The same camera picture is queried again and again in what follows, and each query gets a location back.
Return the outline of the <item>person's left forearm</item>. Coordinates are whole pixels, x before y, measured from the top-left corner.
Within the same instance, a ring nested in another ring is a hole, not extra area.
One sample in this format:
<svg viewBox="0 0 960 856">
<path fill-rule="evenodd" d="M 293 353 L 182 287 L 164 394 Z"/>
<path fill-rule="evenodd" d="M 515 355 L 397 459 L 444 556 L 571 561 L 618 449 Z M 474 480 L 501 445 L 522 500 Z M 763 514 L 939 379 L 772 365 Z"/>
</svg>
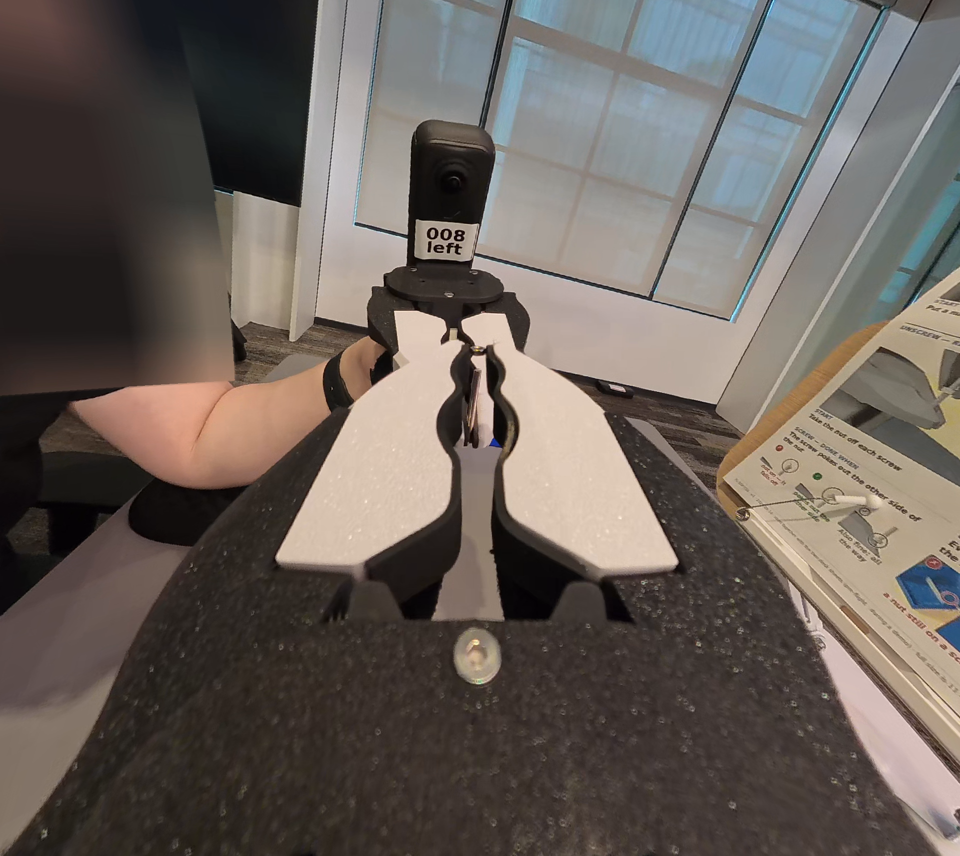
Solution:
<svg viewBox="0 0 960 856">
<path fill-rule="evenodd" d="M 253 483 L 329 415 L 326 365 L 270 383 L 129 387 L 70 409 L 166 483 L 216 490 Z"/>
</svg>

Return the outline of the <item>grey desk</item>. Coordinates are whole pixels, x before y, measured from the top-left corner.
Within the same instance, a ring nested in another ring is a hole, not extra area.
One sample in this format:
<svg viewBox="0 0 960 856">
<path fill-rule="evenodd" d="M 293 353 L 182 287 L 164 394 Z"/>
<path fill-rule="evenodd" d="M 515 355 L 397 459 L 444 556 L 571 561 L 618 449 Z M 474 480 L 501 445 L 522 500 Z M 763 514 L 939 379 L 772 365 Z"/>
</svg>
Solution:
<svg viewBox="0 0 960 856">
<path fill-rule="evenodd" d="M 517 583 L 505 620 L 408 620 L 438 583 L 276 554 L 350 411 L 189 550 L 121 513 L 2 616 L 9 854 L 934 854 L 783 586 L 716 502 L 622 442 L 678 557 Z"/>
</svg>

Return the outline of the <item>person's left hand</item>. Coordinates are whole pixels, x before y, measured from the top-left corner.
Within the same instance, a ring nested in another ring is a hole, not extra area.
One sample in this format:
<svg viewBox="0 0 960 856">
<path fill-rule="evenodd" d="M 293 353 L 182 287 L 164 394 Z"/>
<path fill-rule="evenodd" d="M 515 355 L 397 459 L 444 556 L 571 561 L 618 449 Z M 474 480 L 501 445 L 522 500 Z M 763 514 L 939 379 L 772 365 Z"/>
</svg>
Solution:
<svg viewBox="0 0 960 856">
<path fill-rule="evenodd" d="M 340 375 L 349 397 L 359 399 L 373 384 L 372 373 L 386 352 L 367 336 L 348 346 L 341 355 Z"/>
</svg>

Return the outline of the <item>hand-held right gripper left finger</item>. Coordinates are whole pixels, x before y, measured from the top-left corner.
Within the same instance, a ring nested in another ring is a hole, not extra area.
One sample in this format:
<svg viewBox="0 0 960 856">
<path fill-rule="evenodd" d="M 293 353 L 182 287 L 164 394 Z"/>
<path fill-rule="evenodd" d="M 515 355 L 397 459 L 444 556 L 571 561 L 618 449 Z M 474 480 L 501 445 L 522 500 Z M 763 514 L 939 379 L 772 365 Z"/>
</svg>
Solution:
<svg viewBox="0 0 960 856">
<path fill-rule="evenodd" d="M 461 545 L 460 465 L 471 353 L 444 343 L 351 408 L 276 553 L 290 570 L 439 583 Z"/>
</svg>

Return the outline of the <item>white stand base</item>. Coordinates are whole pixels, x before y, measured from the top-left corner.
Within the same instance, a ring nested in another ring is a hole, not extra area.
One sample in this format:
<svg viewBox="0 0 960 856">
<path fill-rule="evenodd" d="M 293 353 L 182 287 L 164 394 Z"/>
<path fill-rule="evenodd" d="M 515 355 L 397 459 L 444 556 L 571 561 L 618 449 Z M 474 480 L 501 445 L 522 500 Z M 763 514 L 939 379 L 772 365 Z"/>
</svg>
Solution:
<svg viewBox="0 0 960 856">
<path fill-rule="evenodd" d="M 939 854 L 957 855 L 958 778 L 828 631 L 798 589 L 790 584 L 786 588 L 874 766 L 932 847 Z"/>
</svg>

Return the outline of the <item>wooden backing board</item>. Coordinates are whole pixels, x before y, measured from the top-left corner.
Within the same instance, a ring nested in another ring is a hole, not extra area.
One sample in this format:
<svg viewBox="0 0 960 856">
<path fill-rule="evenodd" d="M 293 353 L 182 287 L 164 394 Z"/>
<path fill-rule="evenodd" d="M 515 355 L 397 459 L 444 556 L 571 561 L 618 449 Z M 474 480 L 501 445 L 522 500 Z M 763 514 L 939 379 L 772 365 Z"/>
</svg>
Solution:
<svg viewBox="0 0 960 856">
<path fill-rule="evenodd" d="M 716 496 L 729 516 L 736 516 L 742 502 L 733 489 L 724 482 L 726 475 L 745 461 L 788 420 L 795 418 L 799 411 L 808 407 L 810 400 L 822 391 L 824 385 L 830 383 L 849 359 L 854 357 L 862 346 L 866 345 L 885 325 L 885 322 L 877 322 L 846 338 L 726 454 L 717 471 Z"/>
</svg>

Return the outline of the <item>printed instruction sheet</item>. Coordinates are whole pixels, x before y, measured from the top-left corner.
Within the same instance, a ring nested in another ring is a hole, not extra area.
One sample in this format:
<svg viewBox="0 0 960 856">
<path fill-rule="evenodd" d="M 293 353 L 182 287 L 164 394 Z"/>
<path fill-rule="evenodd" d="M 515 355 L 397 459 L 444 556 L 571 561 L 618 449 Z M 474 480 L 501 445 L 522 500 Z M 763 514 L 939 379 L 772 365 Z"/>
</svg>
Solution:
<svg viewBox="0 0 960 856">
<path fill-rule="evenodd" d="M 958 711 L 958 271 L 725 477 L 749 528 Z M 875 512 L 837 493 L 879 496 Z"/>
</svg>

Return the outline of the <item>black wrist rest pad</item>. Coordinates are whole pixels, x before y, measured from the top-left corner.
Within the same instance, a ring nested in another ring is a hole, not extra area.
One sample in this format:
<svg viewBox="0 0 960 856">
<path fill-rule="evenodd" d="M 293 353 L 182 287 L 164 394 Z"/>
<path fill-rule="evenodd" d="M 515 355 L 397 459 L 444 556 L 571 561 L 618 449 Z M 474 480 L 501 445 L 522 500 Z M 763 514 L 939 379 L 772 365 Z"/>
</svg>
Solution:
<svg viewBox="0 0 960 856">
<path fill-rule="evenodd" d="M 130 503 L 127 523 L 141 538 L 192 547 L 245 490 L 187 489 L 152 479 Z"/>
</svg>

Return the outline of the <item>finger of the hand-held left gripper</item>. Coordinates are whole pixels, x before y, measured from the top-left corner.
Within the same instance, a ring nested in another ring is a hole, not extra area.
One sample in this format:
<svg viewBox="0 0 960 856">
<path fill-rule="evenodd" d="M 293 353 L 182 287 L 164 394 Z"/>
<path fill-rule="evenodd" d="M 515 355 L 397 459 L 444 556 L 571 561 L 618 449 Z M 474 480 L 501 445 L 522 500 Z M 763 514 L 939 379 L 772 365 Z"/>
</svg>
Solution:
<svg viewBox="0 0 960 856">
<path fill-rule="evenodd" d="M 464 318 L 460 332 L 472 346 L 504 344 L 510 348 L 518 348 L 508 317 L 503 313 L 484 312 Z"/>
<path fill-rule="evenodd" d="M 444 319 L 422 311 L 394 311 L 393 314 L 397 346 L 392 355 L 393 370 L 422 360 L 435 365 L 439 362 L 449 364 L 456 358 L 456 337 L 452 349 L 440 350 L 450 341 L 451 327 Z"/>
</svg>

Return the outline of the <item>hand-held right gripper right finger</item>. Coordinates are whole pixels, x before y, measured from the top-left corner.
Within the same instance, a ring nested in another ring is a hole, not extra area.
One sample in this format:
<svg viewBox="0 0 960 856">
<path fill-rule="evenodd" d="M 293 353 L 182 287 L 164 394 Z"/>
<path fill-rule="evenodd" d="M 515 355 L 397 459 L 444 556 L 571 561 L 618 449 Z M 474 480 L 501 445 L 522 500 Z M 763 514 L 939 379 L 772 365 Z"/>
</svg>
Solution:
<svg viewBox="0 0 960 856">
<path fill-rule="evenodd" d="M 601 583 L 679 564 L 602 409 L 505 341 L 486 348 L 494 437 L 494 553 L 517 583 Z"/>
</svg>

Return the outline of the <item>black wristband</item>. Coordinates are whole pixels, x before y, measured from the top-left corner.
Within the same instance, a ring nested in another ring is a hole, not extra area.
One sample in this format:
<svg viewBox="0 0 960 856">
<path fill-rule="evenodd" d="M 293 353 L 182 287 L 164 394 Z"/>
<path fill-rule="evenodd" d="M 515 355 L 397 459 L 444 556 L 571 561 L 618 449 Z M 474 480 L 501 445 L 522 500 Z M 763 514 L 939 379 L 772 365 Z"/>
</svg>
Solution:
<svg viewBox="0 0 960 856">
<path fill-rule="evenodd" d="M 342 376 L 342 357 L 343 351 L 327 360 L 322 368 L 323 397 L 331 414 L 341 409 L 349 409 L 354 405 L 354 397 Z"/>
</svg>

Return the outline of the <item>thin metal screw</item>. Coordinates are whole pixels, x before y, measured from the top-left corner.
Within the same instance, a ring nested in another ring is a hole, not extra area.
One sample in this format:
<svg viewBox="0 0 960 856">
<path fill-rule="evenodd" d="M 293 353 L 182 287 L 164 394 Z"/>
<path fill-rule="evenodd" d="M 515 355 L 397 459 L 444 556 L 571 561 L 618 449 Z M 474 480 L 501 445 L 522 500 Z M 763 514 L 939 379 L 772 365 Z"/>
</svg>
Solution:
<svg viewBox="0 0 960 856">
<path fill-rule="evenodd" d="M 481 399 L 486 390 L 486 348 L 483 346 L 471 346 L 470 353 L 470 378 L 468 389 L 465 393 L 463 420 L 462 420 L 462 439 L 464 447 L 477 449 L 482 444 L 482 424 L 481 424 Z"/>
</svg>

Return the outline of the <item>glass window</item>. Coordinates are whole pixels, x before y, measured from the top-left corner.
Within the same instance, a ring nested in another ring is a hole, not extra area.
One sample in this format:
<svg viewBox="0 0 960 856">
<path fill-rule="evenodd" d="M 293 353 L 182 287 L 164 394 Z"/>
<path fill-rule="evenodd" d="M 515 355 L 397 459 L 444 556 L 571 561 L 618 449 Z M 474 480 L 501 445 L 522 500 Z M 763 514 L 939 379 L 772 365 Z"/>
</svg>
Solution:
<svg viewBox="0 0 960 856">
<path fill-rule="evenodd" d="M 479 124 L 481 255 L 733 320 L 887 11 L 380 0 L 354 221 L 405 235 L 416 125 Z"/>
</svg>

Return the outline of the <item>large black display screen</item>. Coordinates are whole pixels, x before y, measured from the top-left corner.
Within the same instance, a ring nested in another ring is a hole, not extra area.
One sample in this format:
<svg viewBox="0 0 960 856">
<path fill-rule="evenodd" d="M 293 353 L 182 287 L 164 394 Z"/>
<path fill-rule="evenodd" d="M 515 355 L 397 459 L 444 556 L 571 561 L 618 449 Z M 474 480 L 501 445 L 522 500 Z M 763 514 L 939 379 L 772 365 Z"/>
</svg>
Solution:
<svg viewBox="0 0 960 856">
<path fill-rule="evenodd" d="M 214 185 L 300 205 L 319 0 L 173 0 Z"/>
</svg>

